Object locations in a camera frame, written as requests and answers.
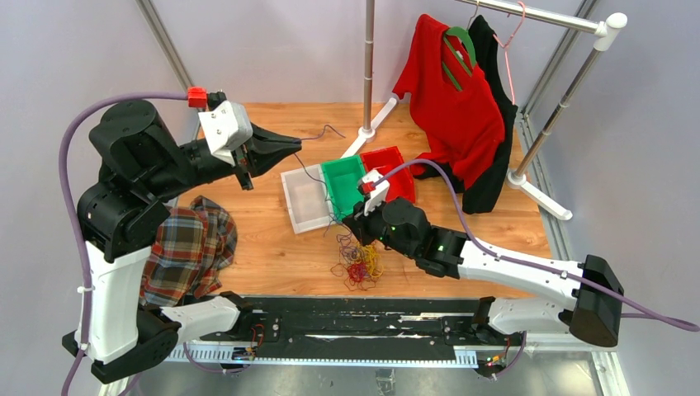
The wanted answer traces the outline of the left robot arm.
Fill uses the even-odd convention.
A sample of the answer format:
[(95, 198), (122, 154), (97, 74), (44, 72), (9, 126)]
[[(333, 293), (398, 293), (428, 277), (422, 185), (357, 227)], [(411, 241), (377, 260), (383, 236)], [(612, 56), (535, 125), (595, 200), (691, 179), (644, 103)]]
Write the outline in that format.
[[(77, 361), (89, 358), (103, 384), (136, 377), (205, 335), (223, 332), (242, 341), (251, 334), (252, 307), (233, 292), (180, 307), (141, 304), (144, 267), (170, 200), (229, 176), (251, 190), (255, 177), (301, 149), (298, 138), (256, 126), (242, 105), (222, 96), (203, 115), (205, 137), (177, 144), (156, 99), (156, 92), (139, 92), (90, 106), (69, 125), (59, 149), (59, 179), (83, 268), (81, 318), (62, 344)], [(75, 200), (69, 145), (96, 112), (102, 117), (88, 137), (102, 165), (97, 183)]]

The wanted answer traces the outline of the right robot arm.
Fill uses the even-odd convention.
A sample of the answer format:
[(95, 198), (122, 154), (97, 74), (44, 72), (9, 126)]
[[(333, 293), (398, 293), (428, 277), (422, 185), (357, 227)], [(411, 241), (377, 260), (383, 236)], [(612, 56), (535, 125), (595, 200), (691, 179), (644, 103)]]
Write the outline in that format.
[(569, 333), (596, 347), (618, 344), (624, 289), (608, 262), (551, 260), (515, 252), (428, 222), (423, 210), (399, 198), (373, 210), (356, 204), (343, 218), (363, 245), (378, 241), (436, 277), (489, 281), (532, 294), (530, 299), (483, 298), (471, 324), (491, 344), (516, 332)]

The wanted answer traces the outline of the green plastic bin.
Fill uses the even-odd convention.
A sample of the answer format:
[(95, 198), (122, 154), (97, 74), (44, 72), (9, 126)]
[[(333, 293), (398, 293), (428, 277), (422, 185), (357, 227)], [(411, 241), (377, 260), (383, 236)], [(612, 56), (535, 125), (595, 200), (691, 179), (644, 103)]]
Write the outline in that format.
[(350, 215), (354, 205), (363, 200), (358, 182), (366, 175), (359, 155), (327, 161), (320, 164), (328, 187), (334, 216), (338, 220)]

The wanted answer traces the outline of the white plastic bin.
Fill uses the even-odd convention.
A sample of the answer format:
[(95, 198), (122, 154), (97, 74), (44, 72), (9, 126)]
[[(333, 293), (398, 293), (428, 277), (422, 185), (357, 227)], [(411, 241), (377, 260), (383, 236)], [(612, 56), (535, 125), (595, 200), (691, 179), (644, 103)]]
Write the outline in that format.
[(319, 164), (281, 173), (286, 208), (295, 234), (331, 224), (331, 203)]

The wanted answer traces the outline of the metal clothes rack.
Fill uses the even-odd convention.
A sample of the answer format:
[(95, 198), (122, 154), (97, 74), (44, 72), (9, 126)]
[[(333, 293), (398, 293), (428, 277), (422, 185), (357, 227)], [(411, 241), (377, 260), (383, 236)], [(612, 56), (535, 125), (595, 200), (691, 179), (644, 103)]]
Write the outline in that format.
[[(568, 30), (567, 33), (565, 33), (564, 38), (561, 39), (555, 53), (548, 62), (545, 71), (538, 80), (535, 88), (537, 92), (544, 89), (546, 82), (549, 81), (549, 78), (553, 73), (554, 67), (568, 53), (569, 48), (573, 44), (573, 40), (578, 33), (588, 33), (597, 37), (588, 57), (571, 81), (545, 125), (542, 127), (542, 130), (533, 140), (532, 145), (529, 147), (523, 160), (516, 169), (509, 170), (506, 177), (508, 186), (523, 192), (551, 216), (562, 221), (570, 220), (573, 217), (572, 211), (566, 209), (553, 198), (549, 197), (546, 191), (542, 191), (537, 186), (534, 186), (527, 179), (527, 177), (524, 176), (524, 173), (527, 171), (530, 164), (533, 163), (542, 145), (551, 135), (552, 129), (556, 125), (556, 122), (564, 113), (565, 109), (569, 106), (572, 96), (577, 92), (580, 84), (588, 76), (591, 68), (596, 64), (600, 55), (609, 50), (620, 32), (627, 26), (627, 15), (622, 12), (615, 12), (608, 16), (608, 18), (606, 18), (604, 21), (590, 21), (586, 18), (586, 16), (588, 16), (594, 9), (595, 5), (597, 4), (595, 1), (582, 2), (577, 14), (574, 16), (550, 12), (539, 8), (521, 6), (515, 2), (508, 1), (471, 1), (470, 4), (476, 8), (482, 7), (493, 11), (502, 12), (507, 15), (519, 15), (524, 19), (544, 22), (553, 26), (564, 27)], [(381, 124), (398, 105), (398, 99), (396, 97), (392, 97), (385, 103), (385, 105), (376, 115), (372, 114), (371, 99), (375, 12), (375, 3), (373, 1), (366, 1), (362, 125), (357, 132), (357, 137), (355, 140), (342, 154), (344, 158), (359, 153), (360, 149), (365, 144), (372, 142), (376, 137), (376, 130), (380, 128)]]

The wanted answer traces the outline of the plaid flannel shirt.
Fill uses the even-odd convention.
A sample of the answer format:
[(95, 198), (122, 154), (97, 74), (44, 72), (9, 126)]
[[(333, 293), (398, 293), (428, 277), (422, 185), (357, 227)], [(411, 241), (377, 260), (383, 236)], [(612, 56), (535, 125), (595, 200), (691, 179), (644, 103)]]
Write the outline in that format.
[(145, 264), (140, 303), (174, 307), (214, 293), (220, 272), (234, 263), (238, 239), (234, 218), (213, 200), (198, 196), (172, 208)]

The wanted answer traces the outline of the black shirt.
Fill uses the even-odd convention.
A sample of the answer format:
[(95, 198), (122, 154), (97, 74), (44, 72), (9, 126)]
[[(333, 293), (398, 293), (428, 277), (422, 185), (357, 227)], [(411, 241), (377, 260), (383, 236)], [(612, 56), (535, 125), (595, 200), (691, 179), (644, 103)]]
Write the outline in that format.
[(431, 151), (419, 158), (441, 167), (455, 191), (462, 194), (462, 211), (473, 215), (492, 211), (502, 191), (518, 108), (502, 86), (494, 30), (483, 16), (477, 16), (468, 32), (490, 93), (481, 93), (471, 104), (456, 106), (453, 118), (459, 126), (449, 126), (445, 115), (438, 119), (441, 127), (426, 127)]

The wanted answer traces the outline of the red shirt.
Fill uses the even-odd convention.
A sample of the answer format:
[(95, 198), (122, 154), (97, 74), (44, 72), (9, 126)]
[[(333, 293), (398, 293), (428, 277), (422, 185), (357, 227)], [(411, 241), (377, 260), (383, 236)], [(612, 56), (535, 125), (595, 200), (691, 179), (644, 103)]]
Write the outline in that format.
[(411, 117), (427, 136), (429, 150), (420, 157), (448, 165), (470, 188), (494, 162), (505, 128), (471, 38), (449, 29), (428, 14), (418, 18), (393, 93), (409, 99)]

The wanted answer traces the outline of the green clothes hanger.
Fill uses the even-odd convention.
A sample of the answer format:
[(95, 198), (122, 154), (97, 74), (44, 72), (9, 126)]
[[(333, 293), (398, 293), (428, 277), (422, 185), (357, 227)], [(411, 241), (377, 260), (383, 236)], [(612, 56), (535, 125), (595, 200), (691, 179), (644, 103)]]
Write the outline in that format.
[(441, 34), (439, 44), (440, 77), (455, 92), (469, 92), (480, 71), (470, 33), (465, 28), (450, 26)]

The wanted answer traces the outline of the pink clothes hanger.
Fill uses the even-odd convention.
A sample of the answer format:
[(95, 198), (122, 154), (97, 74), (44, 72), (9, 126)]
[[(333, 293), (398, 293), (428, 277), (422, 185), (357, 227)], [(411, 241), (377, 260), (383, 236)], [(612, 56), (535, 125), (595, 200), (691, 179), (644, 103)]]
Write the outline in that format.
[(508, 78), (508, 88), (510, 91), (510, 100), (513, 105), (517, 104), (517, 99), (515, 95), (515, 86), (513, 83), (513, 73), (512, 73), (512, 67), (510, 64), (510, 47), (512, 44), (513, 39), (517, 35), (517, 33), (520, 31), (526, 17), (527, 17), (527, 11), (526, 11), (526, 4), (523, 1), (517, 1), (517, 4), (521, 7), (521, 13), (520, 13), (520, 20), (518, 24), (516, 25), (515, 29), (513, 32), (510, 34), (508, 39), (506, 41), (502, 41), (496, 34), (493, 34), (493, 38), (495, 39), (496, 43), (498, 46), (503, 50), (504, 53), (504, 65), (506, 68), (506, 75)]

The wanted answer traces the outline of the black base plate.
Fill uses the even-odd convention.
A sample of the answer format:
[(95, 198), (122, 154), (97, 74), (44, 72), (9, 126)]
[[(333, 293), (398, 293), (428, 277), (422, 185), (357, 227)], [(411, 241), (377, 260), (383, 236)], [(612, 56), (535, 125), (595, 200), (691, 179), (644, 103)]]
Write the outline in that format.
[(261, 358), (298, 361), (428, 363), (453, 361), (456, 348), (506, 352), (519, 333), (498, 334), (481, 323), (477, 299), (249, 296), (251, 310), (208, 342), (252, 347)]

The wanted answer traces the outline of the aluminium frame rail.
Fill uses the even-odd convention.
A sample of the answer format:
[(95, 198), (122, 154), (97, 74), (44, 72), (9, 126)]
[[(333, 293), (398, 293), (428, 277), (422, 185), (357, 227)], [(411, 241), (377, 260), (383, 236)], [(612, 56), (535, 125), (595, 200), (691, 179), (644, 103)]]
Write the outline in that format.
[(173, 43), (173, 40), (168, 33), (168, 29), (163, 23), (154, 2), (151, 0), (136, 0), (135, 3), (139, 7), (142, 16), (149, 26), (149, 29), (163, 51), (163, 54), (174, 72), (176, 79), (180, 85), (187, 90), (193, 85), (192, 78), (190, 73), (187, 71), (185, 64), (183, 63), (182, 58), (178, 53), (177, 48)]

